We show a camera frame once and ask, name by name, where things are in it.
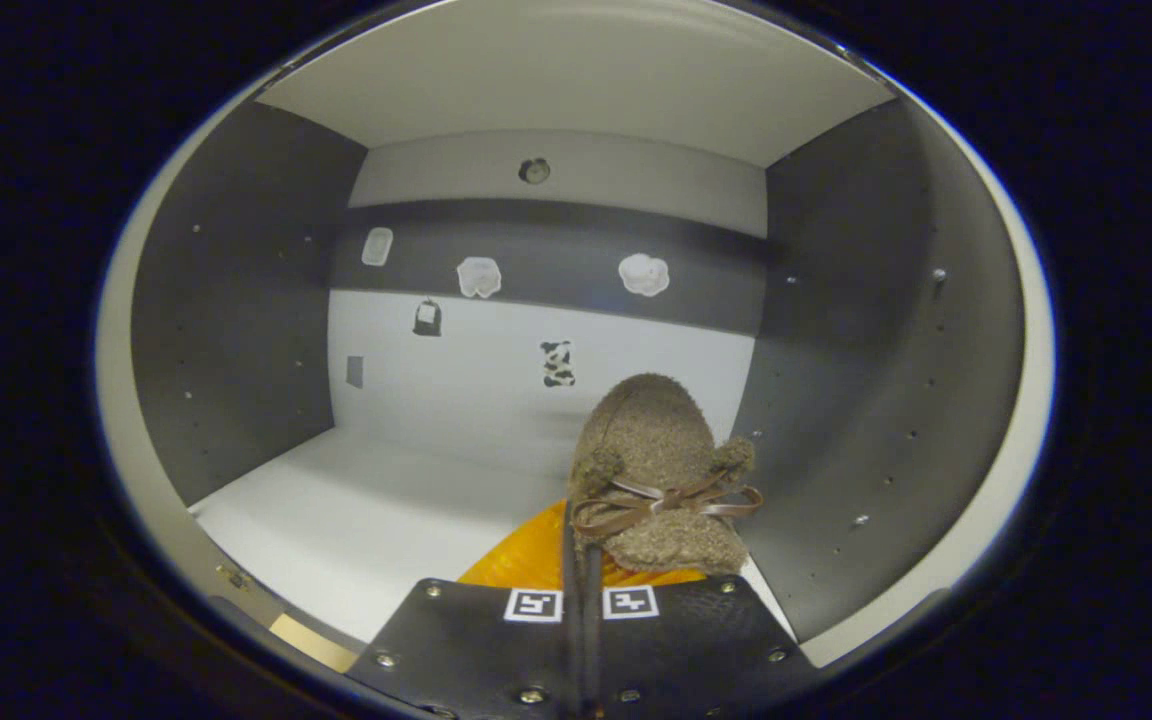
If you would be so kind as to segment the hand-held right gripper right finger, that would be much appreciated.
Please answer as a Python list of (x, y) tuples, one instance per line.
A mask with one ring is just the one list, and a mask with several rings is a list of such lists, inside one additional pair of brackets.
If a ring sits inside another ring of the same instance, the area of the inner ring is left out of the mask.
[(756, 719), (809, 694), (817, 667), (744, 574), (608, 588), (584, 573), (586, 719)]

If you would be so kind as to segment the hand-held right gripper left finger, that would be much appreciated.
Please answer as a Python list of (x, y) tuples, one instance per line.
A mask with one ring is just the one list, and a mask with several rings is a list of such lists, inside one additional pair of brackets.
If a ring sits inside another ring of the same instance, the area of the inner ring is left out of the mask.
[(561, 585), (564, 510), (564, 502), (554, 503), (518, 529), (547, 552), (550, 588), (419, 579), (348, 679), (404, 703), (410, 717), (579, 717), (570, 646), (575, 615)]

